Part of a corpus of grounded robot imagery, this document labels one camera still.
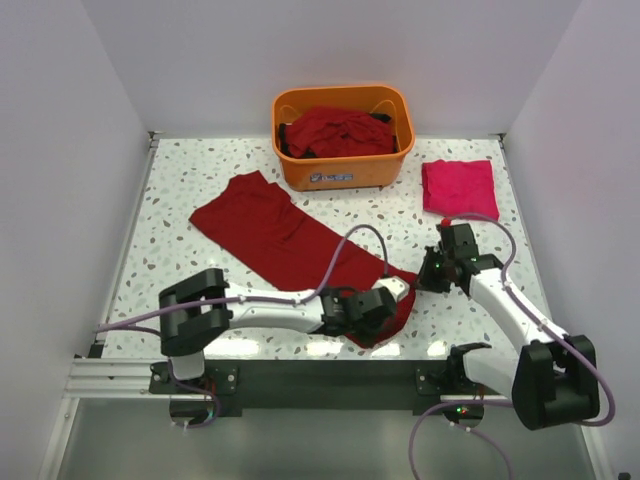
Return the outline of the orange plastic basket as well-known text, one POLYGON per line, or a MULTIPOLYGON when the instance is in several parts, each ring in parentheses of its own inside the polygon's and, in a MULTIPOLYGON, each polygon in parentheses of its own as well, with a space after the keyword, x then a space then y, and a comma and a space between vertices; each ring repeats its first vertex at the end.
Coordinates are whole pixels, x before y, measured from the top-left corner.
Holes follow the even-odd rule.
POLYGON ((273 101, 272 128, 296 191, 387 186, 415 142, 404 96, 386 85, 287 90, 273 101))

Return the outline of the aluminium frame rail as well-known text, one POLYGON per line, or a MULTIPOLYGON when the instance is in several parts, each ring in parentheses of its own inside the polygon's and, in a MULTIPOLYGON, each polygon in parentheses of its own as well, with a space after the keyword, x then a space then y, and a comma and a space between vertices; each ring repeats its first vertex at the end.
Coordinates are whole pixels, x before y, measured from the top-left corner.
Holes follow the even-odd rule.
MULTIPOLYGON (((271 391, 294 395, 314 389, 320 392, 372 387, 384 393, 407 390, 411 395, 436 399, 496 399, 504 397, 487 386, 471 383, 438 384, 443 360, 207 360, 219 396, 249 391, 266 397, 271 391)), ((64 387, 74 398, 135 398, 141 395, 177 396, 165 361, 76 359, 64 387)))

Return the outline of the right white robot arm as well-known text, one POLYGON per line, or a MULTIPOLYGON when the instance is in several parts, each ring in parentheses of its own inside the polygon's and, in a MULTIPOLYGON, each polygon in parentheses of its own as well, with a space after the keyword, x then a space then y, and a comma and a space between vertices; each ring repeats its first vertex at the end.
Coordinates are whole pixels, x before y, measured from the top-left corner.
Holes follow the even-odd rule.
POLYGON ((426 250, 417 289, 447 293, 458 287, 489 314, 516 353, 501 356, 486 342, 455 346, 431 382, 448 388, 483 385, 508 398, 530 430, 597 417, 592 342, 545 317, 512 283, 504 263, 480 253, 470 224, 443 220, 437 230, 440 240, 426 250))

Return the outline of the folded pink t shirt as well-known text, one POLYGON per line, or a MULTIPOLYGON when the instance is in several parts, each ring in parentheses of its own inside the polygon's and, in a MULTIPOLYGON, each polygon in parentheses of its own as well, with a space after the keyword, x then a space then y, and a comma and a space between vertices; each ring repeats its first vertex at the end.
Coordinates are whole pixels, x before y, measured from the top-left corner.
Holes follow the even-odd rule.
POLYGON ((424 211, 442 216, 474 213, 499 219, 489 160, 423 163, 421 179, 424 211))

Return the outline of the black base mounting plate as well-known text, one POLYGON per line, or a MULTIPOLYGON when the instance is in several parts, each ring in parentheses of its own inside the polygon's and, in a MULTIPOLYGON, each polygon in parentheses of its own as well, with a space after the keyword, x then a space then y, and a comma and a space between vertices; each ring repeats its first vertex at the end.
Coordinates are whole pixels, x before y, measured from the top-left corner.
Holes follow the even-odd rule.
POLYGON ((149 392, 170 399, 174 419, 205 418, 221 403, 222 417, 247 409, 408 410, 419 415, 449 398, 494 394, 447 380, 445 360, 207 360, 204 377, 180 387, 164 361, 150 366, 149 392))

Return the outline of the dark red t shirt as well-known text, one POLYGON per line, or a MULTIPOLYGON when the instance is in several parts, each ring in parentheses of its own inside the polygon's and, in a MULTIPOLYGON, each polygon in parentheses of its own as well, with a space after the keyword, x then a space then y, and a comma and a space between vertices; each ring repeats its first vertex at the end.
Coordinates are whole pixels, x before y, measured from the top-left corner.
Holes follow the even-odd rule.
MULTIPOLYGON (((259 171, 233 177, 226 189, 189 217, 195 228, 278 290, 297 291, 320 284, 343 238, 292 203, 290 195, 259 171)), ((383 260, 351 241, 343 247, 329 279, 331 287, 364 291, 383 274, 383 260)), ((416 299, 411 289, 381 333, 348 338, 370 348, 400 332, 416 299)))

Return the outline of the red t shirts in basket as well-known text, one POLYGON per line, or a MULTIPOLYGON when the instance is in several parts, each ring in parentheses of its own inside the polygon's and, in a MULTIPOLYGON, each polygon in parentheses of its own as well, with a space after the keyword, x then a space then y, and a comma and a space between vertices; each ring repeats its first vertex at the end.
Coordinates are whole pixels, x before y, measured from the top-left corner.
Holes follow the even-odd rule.
POLYGON ((396 153, 392 117, 334 107, 314 107, 277 128, 280 151, 296 159, 378 156, 396 153))

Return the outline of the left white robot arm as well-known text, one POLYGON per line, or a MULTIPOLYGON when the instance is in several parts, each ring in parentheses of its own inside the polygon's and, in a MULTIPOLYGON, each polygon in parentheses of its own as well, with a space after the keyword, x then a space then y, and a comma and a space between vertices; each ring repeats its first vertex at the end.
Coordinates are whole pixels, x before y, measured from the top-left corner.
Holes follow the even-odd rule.
POLYGON ((291 330, 310 335, 352 335, 372 340, 399 312, 409 286, 385 275, 365 291, 323 287, 294 292, 255 290, 229 283, 207 269, 158 296, 161 353, 179 382, 205 376, 205 348, 229 330, 291 330))

